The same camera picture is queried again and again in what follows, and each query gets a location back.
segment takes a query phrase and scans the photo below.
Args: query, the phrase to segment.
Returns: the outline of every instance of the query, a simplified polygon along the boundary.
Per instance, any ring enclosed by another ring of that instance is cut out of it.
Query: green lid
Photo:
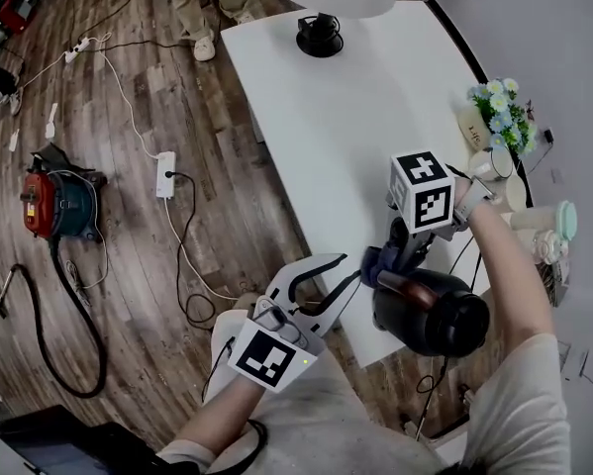
[[[575,204],[569,201],[562,201],[555,210],[555,229],[558,234],[567,241],[575,238],[577,233],[577,211]]]

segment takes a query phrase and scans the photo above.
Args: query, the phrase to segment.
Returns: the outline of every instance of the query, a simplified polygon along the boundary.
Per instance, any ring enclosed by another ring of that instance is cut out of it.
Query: sleeve
[[[557,340],[537,334],[479,389],[470,408],[462,466],[489,475],[570,473],[569,425]]]
[[[195,463],[200,473],[205,473],[215,462],[215,454],[206,447],[187,439],[177,439],[169,443],[159,454],[169,464]]]

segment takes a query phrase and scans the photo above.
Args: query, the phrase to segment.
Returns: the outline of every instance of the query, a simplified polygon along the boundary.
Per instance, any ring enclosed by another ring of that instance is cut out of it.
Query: wooden floor
[[[124,1],[42,0],[33,24],[7,43],[26,59],[24,80],[66,50],[72,8],[76,37]],[[223,17],[219,24],[215,2],[205,4],[215,28],[232,25]],[[258,18],[296,8],[286,0],[251,0],[251,5]],[[112,33],[108,46],[144,39],[171,45],[179,25],[167,0],[132,0],[88,35],[107,32]],[[217,45],[213,61],[201,64],[187,47],[119,47],[108,57],[135,106],[148,149],[174,150],[177,169],[197,181],[197,216],[187,246],[202,275],[222,293],[264,290],[285,262],[302,257],[307,248],[271,158],[254,141],[245,95],[223,45]],[[19,63],[0,52],[1,66],[12,71]],[[0,394],[14,415],[64,404],[90,424],[117,421],[161,447],[199,407],[210,370],[210,339],[189,328],[177,307],[176,241],[154,195],[156,163],[143,153],[113,73],[99,54],[86,53],[69,66],[60,61],[49,69],[27,88],[18,117],[0,109],[0,286],[13,263],[30,268],[53,360],[73,385],[90,387],[97,371],[93,343],[53,272],[46,242],[24,228],[19,201],[30,153],[45,143],[54,102],[55,143],[74,163],[109,177],[102,232],[110,271],[89,291],[92,316],[109,349],[109,376],[100,397],[88,401],[72,398],[54,382],[37,346],[27,289],[17,277],[6,300],[10,317],[0,318]],[[19,144],[10,152],[16,129]],[[179,180],[171,204],[179,230],[191,202],[190,186]],[[100,276],[104,263],[102,246],[92,243],[66,241],[62,258],[77,263],[86,283]],[[184,293],[205,292],[185,265],[182,274]],[[231,306],[215,302],[219,311]],[[208,312],[199,299],[191,305],[195,315]],[[402,414],[419,416],[424,397],[415,386],[424,374],[438,372],[439,359],[402,350],[361,370],[340,330],[331,333],[329,344],[375,421],[398,429]],[[457,386],[478,387],[499,359],[500,343],[491,335],[483,350],[454,364],[431,406],[425,432],[460,416]]]

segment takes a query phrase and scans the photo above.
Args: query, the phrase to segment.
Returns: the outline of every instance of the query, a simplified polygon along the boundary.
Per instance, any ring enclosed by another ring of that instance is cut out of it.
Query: white sneaker
[[[19,88],[8,99],[10,100],[10,114],[17,116],[21,111],[21,100],[23,98],[23,88]]]
[[[242,10],[235,14],[233,19],[237,22],[237,25],[244,25],[245,23],[251,23],[254,21],[254,16],[250,11]]]
[[[215,33],[211,30],[210,36],[204,37],[199,41],[195,42],[193,48],[193,56],[197,61],[208,61],[215,57],[215,45],[213,40],[215,39]]]

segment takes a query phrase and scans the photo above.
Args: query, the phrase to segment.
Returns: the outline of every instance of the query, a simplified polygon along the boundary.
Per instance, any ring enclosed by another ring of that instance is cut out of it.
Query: hand
[[[463,196],[470,189],[472,182],[467,178],[457,177],[454,179],[454,206],[458,206]]]

